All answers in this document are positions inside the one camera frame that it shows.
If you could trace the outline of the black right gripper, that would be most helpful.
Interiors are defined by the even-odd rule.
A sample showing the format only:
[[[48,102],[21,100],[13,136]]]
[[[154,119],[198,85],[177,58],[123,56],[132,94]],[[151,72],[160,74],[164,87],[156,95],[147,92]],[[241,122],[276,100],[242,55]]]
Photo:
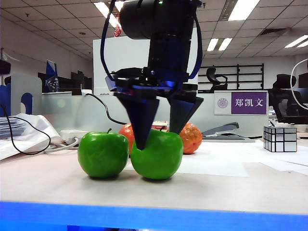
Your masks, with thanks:
[[[179,134],[204,101],[196,96],[197,86],[188,80],[190,40],[152,39],[148,64],[112,71],[105,81],[125,107],[137,148],[144,149],[156,115],[158,96],[169,99],[169,130]]]

